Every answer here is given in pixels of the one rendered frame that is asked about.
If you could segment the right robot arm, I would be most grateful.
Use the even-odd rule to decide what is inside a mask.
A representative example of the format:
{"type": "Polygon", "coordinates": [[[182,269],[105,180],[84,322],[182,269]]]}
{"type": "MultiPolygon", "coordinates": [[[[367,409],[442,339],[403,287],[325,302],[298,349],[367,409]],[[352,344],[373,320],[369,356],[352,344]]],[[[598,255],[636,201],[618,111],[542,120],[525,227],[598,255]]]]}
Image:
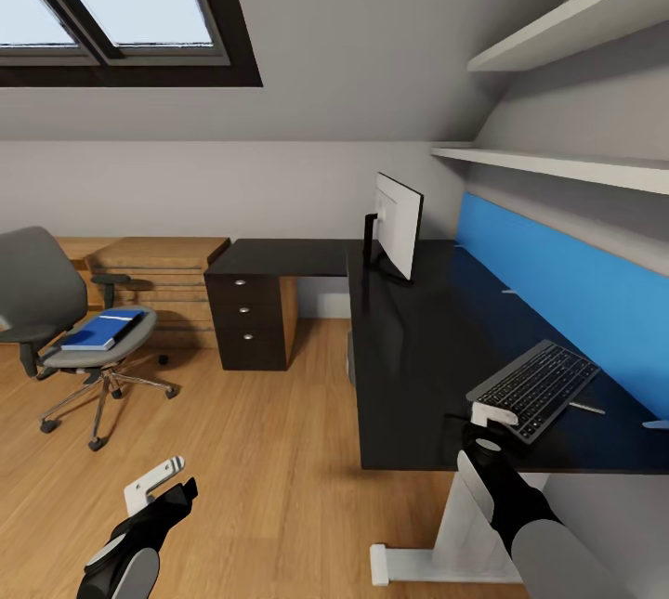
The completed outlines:
{"type": "Polygon", "coordinates": [[[518,424],[506,409],[473,402],[470,420],[444,419],[450,440],[464,448],[457,467],[476,503],[500,534],[531,599],[638,599],[615,579],[507,461],[509,435],[493,420],[518,424]]]}

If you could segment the keyboard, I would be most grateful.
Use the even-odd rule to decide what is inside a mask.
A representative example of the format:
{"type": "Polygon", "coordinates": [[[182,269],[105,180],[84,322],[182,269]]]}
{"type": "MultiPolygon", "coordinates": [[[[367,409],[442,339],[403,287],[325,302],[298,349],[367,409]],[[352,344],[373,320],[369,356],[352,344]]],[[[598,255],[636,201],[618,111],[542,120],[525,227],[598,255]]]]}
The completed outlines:
{"type": "Polygon", "coordinates": [[[589,358],[543,340],[466,398],[516,414],[517,425],[503,426],[532,444],[600,371],[589,358]]]}

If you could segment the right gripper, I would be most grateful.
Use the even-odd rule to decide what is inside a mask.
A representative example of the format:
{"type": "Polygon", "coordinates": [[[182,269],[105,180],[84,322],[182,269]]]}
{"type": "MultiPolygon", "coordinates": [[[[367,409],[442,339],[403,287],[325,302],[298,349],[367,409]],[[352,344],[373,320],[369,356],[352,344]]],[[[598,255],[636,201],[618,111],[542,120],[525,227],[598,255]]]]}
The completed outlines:
{"type": "Polygon", "coordinates": [[[459,442],[463,445],[465,445],[466,436],[470,436],[470,434],[474,434],[474,432],[479,432],[480,434],[485,434],[485,436],[494,439],[494,441],[498,443],[498,447],[502,447],[502,450],[508,448],[509,435],[505,435],[504,429],[492,425],[484,427],[471,423],[468,419],[452,416],[448,413],[444,419],[444,428],[450,431],[450,440],[459,442]]]}

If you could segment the notebook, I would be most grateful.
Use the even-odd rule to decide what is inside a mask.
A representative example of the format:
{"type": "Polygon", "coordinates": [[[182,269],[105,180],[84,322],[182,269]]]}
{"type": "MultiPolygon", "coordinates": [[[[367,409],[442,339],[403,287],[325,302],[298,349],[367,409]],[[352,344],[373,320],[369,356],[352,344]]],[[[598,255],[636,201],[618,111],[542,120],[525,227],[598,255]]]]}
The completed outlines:
{"type": "Polygon", "coordinates": [[[570,403],[570,405],[605,414],[604,407],[590,382],[583,388],[583,391],[570,403]]]}

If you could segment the folder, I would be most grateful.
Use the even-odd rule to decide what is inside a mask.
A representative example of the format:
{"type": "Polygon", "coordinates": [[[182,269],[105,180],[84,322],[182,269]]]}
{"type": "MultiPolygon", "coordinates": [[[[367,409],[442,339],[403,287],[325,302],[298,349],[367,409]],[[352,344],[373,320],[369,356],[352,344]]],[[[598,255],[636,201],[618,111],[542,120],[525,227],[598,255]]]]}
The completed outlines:
{"type": "Polygon", "coordinates": [[[62,350],[108,350],[143,316],[140,310],[106,310],[60,346],[62,350]]]}

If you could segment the monitor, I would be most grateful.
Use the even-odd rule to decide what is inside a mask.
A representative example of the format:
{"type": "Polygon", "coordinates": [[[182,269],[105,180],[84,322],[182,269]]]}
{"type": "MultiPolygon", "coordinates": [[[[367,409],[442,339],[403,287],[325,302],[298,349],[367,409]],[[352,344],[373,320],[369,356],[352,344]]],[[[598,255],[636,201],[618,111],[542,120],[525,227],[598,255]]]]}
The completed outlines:
{"type": "Polygon", "coordinates": [[[363,267],[377,267],[384,275],[414,284],[413,273],[425,195],[395,179],[376,172],[374,213],[365,216],[363,267]],[[371,263],[372,241],[379,240],[384,252],[371,263]],[[386,255],[406,276],[386,272],[377,261],[386,255]]]}

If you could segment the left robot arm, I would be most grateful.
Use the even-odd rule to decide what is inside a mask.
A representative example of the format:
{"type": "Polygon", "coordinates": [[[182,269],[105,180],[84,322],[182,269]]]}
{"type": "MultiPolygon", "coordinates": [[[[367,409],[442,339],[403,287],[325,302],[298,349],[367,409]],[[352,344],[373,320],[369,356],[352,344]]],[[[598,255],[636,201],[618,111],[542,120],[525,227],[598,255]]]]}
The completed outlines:
{"type": "Polygon", "coordinates": [[[149,599],[160,570],[161,544],[190,514],[198,489],[192,477],[158,498],[151,493],[183,468],[183,457],[174,457],[125,487],[129,517],[84,567],[76,599],[149,599]]]}

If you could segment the swivel chair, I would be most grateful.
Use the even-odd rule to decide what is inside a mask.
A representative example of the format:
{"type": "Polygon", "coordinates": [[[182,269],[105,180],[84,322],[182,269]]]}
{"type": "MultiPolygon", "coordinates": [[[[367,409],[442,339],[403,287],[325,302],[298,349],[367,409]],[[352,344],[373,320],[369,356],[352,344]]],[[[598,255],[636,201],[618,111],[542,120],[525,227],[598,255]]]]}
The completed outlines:
{"type": "Polygon", "coordinates": [[[162,365],[168,360],[167,355],[156,352],[121,365],[127,355],[150,337],[159,319],[152,307],[113,307],[115,283],[130,280],[130,275],[125,274],[91,276],[91,282],[105,285],[104,311],[140,310],[144,316],[108,350],[62,350],[60,345],[104,311],[74,326],[87,315],[87,283],[45,228],[33,226],[0,234],[0,344],[20,345],[20,361],[27,377],[35,383],[61,371],[90,373],[84,387],[38,418],[45,434],[57,426],[56,422],[46,420],[47,416],[100,384],[103,387],[88,444],[92,451],[103,445],[98,427],[108,391],[114,399],[122,396],[118,381],[163,388],[168,397],[176,395],[169,384],[123,375],[156,356],[162,365]]]}

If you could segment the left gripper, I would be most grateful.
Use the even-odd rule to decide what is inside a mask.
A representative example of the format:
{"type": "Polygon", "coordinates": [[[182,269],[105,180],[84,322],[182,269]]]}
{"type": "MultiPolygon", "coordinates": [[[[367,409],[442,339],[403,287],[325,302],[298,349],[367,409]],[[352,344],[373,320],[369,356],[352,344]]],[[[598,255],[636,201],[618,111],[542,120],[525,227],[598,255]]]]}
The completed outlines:
{"type": "Polygon", "coordinates": [[[162,496],[155,498],[156,501],[133,517],[128,517],[111,533],[111,539],[125,531],[138,520],[156,520],[163,529],[163,539],[167,532],[181,520],[184,520],[191,512],[192,501],[198,495],[198,489],[194,477],[186,485],[177,483],[162,496]]]}

